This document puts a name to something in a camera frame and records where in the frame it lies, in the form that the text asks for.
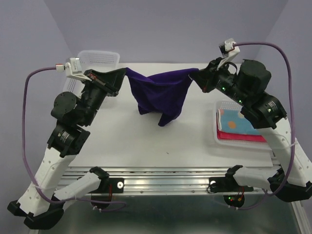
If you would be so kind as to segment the purple towel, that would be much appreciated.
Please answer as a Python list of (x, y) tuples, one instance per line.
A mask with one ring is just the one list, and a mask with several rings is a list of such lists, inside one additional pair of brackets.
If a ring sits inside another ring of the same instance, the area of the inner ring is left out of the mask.
[(193, 81), (189, 74), (197, 71), (199, 69), (189, 68), (146, 77), (127, 68), (126, 76), (137, 101), (139, 113), (161, 113), (158, 122), (160, 127), (178, 118)]

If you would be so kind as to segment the blue orange patterned towel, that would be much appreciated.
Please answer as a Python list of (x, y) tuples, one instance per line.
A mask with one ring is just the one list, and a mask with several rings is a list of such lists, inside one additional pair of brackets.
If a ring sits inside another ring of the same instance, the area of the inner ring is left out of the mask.
[(217, 129), (229, 134), (260, 135), (259, 131), (238, 110), (218, 109)]

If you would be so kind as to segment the pink towel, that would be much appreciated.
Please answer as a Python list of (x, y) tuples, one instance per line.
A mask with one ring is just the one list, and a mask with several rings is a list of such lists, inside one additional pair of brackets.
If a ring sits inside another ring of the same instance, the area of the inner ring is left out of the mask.
[(226, 133), (217, 130), (217, 138), (222, 140), (240, 140), (240, 141), (250, 141), (250, 142), (266, 142), (264, 137), (261, 135), (246, 135), (246, 134), (233, 134)]

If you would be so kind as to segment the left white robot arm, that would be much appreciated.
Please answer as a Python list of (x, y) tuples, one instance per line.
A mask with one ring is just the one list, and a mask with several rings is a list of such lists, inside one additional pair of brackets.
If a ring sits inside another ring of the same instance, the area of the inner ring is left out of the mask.
[(51, 115), (57, 122), (47, 141), (43, 160), (36, 173), (29, 173), (31, 184), (23, 196), (7, 207), (13, 215), (23, 217), (29, 229), (51, 229), (69, 206), (75, 201), (84, 201), (88, 193), (105, 195), (91, 201), (94, 208), (102, 211), (113, 203), (113, 193), (123, 192), (123, 178), (110, 178), (100, 167), (91, 168), (62, 189), (57, 186), (90, 135), (86, 127), (93, 122), (104, 99), (118, 95), (125, 75), (124, 68), (106, 73), (87, 70), (74, 76), (84, 85), (80, 96), (63, 92), (55, 98)]

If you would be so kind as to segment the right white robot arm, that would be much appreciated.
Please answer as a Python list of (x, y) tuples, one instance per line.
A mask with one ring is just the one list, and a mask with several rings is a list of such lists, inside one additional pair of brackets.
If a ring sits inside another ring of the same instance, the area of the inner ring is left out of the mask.
[(213, 192), (231, 192), (238, 187), (261, 188), (284, 202), (307, 200), (312, 196), (312, 162), (300, 144), (281, 102), (266, 93), (271, 73), (255, 60), (245, 60), (237, 73), (221, 58), (205, 69), (191, 72), (190, 78), (209, 93), (216, 89), (241, 106), (241, 114), (264, 137), (279, 162), (278, 169), (252, 169), (242, 165), (229, 168), (217, 178)]

